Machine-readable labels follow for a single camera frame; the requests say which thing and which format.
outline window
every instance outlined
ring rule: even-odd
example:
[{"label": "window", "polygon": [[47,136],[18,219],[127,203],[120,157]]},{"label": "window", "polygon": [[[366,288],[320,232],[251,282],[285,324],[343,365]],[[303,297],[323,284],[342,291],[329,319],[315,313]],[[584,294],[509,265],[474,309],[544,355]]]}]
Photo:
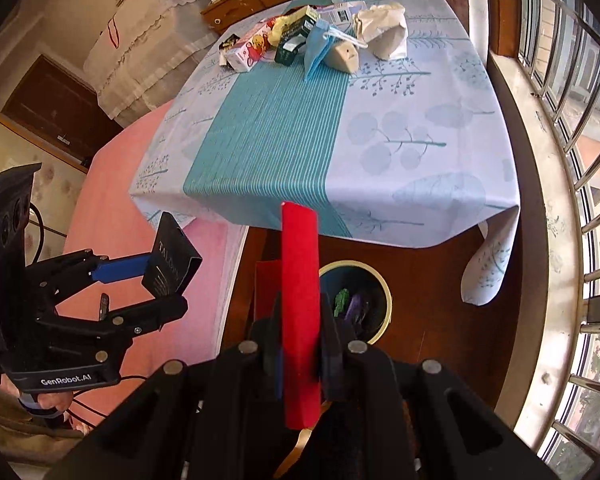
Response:
[{"label": "window", "polygon": [[[582,226],[584,300],[600,304],[600,23],[582,0],[522,0],[519,60],[554,120]],[[540,456],[578,480],[600,455],[600,328],[584,324]]]}]

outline blue face mask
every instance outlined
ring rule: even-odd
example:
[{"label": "blue face mask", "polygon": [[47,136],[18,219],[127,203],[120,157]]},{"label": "blue face mask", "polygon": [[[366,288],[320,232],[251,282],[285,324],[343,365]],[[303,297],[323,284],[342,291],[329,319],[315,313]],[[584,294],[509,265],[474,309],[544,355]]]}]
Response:
[{"label": "blue face mask", "polygon": [[336,42],[333,36],[325,35],[329,30],[329,23],[323,19],[318,20],[309,36],[306,38],[306,50],[304,51],[304,80],[311,79],[320,62],[329,53],[329,50]]}]

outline red string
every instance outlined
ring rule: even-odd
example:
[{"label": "red string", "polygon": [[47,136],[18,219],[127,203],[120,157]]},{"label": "red string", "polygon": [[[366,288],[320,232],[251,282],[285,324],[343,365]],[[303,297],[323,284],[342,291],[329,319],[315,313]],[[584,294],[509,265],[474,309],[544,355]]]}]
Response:
[{"label": "red string", "polygon": [[[111,23],[111,22],[113,22],[113,28],[116,31],[116,41],[118,42],[118,44],[116,44],[116,41],[113,41],[113,36],[111,35],[111,27],[109,25],[109,23]],[[120,35],[118,34],[118,28],[116,27],[116,18],[115,18],[115,16],[109,20],[109,23],[107,23],[107,30],[109,31],[109,39],[111,40],[111,44],[115,48],[118,48],[120,46]]]}]

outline metal bolt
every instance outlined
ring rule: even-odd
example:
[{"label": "metal bolt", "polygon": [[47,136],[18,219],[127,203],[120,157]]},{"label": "metal bolt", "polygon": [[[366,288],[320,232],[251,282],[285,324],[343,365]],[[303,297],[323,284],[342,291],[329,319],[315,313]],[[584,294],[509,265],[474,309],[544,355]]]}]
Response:
[{"label": "metal bolt", "polygon": [[442,371],[442,365],[435,359],[427,359],[422,363],[422,369],[427,374],[439,374]]},{"label": "metal bolt", "polygon": [[355,339],[353,341],[349,341],[349,344],[347,344],[347,348],[352,354],[363,354],[366,352],[366,349],[368,347],[366,346],[366,343],[364,341]]},{"label": "metal bolt", "polygon": [[258,343],[247,339],[238,345],[238,350],[241,354],[253,354],[258,351]]},{"label": "metal bolt", "polygon": [[177,375],[182,371],[183,368],[184,366],[182,365],[182,361],[173,359],[165,362],[164,366],[162,367],[162,371],[167,375]]}]

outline pink bed sheet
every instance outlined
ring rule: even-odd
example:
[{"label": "pink bed sheet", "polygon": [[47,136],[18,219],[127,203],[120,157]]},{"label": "pink bed sheet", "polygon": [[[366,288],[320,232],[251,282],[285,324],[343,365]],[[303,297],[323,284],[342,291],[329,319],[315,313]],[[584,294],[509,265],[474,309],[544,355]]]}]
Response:
[{"label": "pink bed sheet", "polygon": [[[170,103],[167,103],[145,115],[98,152],[75,208],[64,246],[65,253],[91,248],[95,254],[117,258],[151,251],[155,232],[136,209],[127,191],[142,155],[169,106]],[[215,357],[219,331],[224,326],[220,305],[228,294],[225,265],[228,231],[234,247],[237,240],[233,228],[237,226],[197,219],[184,229],[203,258],[200,269],[184,293],[189,310],[182,319],[164,326],[161,332],[136,338],[126,352],[122,376],[149,376],[168,359],[177,358],[193,364]],[[140,281],[140,278],[135,278],[109,285],[95,283],[60,304],[58,311],[63,316],[97,319],[103,292],[110,297],[111,310],[150,299],[151,295]],[[109,413],[140,383],[139,380],[122,381],[117,386],[87,392],[80,400],[96,410]],[[75,403],[72,411],[93,424],[101,420]]]}]

